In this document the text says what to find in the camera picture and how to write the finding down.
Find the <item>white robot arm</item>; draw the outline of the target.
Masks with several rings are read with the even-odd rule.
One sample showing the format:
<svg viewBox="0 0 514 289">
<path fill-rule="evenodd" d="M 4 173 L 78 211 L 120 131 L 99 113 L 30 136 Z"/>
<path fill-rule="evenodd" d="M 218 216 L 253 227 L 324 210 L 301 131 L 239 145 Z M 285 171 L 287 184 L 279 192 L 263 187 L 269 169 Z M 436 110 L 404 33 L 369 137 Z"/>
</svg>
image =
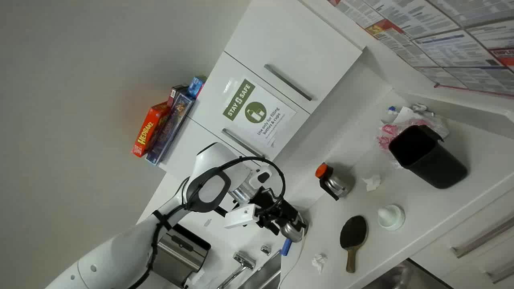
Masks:
<svg viewBox="0 0 514 289">
<path fill-rule="evenodd" d="M 282 169 L 269 158 L 237 155 L 226 144 L 213 141 L 195 153 L 190 174 L 168 200 L 129 229 L 81 255 L 44 289 L 137 289 L 152 269 L 160 235 L 189 211 L 206 213 L 218 208 L 231 190 L 256 173 L 251 165 L 256 161 L 269 166 L 280 184 L 279 192 L 271 194 L 274 208 L 285 194 Z"/>
</svg>

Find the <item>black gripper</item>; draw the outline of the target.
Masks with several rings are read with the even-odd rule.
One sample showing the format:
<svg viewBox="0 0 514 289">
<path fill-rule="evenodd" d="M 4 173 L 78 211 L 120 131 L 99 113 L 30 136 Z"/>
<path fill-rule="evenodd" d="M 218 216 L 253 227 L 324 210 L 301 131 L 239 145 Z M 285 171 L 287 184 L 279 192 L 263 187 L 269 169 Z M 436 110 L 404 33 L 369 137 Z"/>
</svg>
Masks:
<svg viewBox="0 0 514 289">
<path fill-rule="evenodd" d="M 259 187 L 250 202 L 255 205 L 256 224 L 277 234 L 284 224 L 292 224 L 296 210 L 285 198 L 274 198 L 269 189 Z"/>
</svg>

